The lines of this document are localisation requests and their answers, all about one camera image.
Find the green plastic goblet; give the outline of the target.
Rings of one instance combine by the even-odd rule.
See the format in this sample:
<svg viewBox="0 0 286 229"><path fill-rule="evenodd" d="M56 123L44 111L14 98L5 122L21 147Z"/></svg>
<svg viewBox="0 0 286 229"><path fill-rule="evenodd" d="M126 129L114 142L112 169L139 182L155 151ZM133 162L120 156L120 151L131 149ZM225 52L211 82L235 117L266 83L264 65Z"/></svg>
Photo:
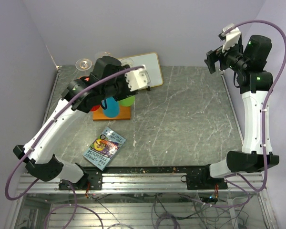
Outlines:
<svg viewBox="0 0 286 229"><path fill-rule="evenodd" d="M123 107L129 107L133 105L134 102L135 102L135 96L133 95L133 96L120 100L119 105Z"/></svg>

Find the blue plastic goblet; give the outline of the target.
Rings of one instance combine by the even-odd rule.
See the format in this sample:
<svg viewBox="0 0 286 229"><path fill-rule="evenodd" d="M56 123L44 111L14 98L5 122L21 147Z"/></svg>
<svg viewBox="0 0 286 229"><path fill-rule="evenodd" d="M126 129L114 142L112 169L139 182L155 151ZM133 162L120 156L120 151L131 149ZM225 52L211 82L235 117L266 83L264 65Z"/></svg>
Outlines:
<svg viewBox="0 0 286 229"><path fill-rule="evenodd" d="M113 97L104 99L101 107L103 114L108 118L115 118L120 113L119 103Z"/></svg>

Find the red plastic goblet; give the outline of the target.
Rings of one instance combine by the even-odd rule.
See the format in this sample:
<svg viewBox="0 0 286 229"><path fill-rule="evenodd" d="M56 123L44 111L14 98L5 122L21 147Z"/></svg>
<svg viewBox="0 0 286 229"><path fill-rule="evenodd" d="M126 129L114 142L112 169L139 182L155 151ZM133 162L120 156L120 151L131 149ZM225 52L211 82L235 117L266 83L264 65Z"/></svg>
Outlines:
<svg viewBox="0 0 286 229"><path fill-rule="evenodd" d="M85 81L89 81L89 76L82 76L81 78L80 78L81 80L85 80ZM92 108L91 108L91 112L94 112L94 111L97 111L99 108L101 107L101 105L100 104L98 104L98 105L95 105L95 106L93 106Z"/></svg>

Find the clear smooth wine glass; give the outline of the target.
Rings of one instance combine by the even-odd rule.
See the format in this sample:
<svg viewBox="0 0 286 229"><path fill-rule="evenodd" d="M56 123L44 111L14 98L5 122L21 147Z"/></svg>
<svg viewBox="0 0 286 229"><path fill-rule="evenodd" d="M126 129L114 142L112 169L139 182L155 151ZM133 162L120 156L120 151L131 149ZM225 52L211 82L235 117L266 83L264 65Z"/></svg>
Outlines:
<svg viewBox="0 0 286 229"><path fill-rule="evenodd" d="M99 58L102 58L104 56L111 56L111 53L110 52L97 52L94 55L94 58L95 58L95 60L98 60Z"/></svg>

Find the clear ribbed wine glass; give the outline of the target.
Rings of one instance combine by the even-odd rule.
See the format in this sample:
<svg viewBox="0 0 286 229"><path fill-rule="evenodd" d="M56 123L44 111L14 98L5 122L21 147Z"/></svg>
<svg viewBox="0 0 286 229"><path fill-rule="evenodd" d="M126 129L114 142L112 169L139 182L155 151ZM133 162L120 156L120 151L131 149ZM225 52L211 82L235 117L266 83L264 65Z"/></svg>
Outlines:
<svg viewBox="0 0 286 229"><path fill-rule="evenodd" d="M82 58L79 59L76 64L75 67L77 68L77 70L79 71L86 71L89 70L92 67L92 61L86 58Z"/></svg>

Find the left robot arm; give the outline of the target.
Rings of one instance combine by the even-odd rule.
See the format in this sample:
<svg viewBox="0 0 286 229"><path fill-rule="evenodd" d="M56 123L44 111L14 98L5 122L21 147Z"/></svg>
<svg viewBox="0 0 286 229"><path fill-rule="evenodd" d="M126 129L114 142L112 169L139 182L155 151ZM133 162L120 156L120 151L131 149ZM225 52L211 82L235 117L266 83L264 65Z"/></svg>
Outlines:
<svg viewBox="0 0 286 229"><path fill-rule="evenodd" d="M69 181L76 189L88 183L88 173L77 163L58 158L54 151L63 134L93 107L112 97L116 101L136 95L147 86L144 64L130 67L111 56L97 59L87 77L71 81L57 106L38 133L13 152L26 164L27 172L44 182L55 178Z"/></svg>

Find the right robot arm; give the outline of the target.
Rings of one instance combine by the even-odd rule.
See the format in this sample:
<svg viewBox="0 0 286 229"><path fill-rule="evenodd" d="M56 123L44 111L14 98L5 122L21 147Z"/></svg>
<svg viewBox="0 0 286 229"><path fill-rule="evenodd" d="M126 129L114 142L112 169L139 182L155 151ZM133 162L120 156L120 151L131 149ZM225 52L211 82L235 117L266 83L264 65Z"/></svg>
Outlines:
<svg viewBox="0 0 286 229"><path fill-rule="evenodd" d="M224 178L237 172L262 172L279 163L273 154L269 134L269 104L265 98L273 84L273 76L264 70L272 42L268 37L252 35L246 47L239 39L227 51L221 47L206 54L205 63L210 73L215 72L215 63L221 70L234 71L234 82L242 96L245 109L245 136L241 151L229 151L225 159L209 166L209 172L201 176L201 185L210 189Z"/></svg>

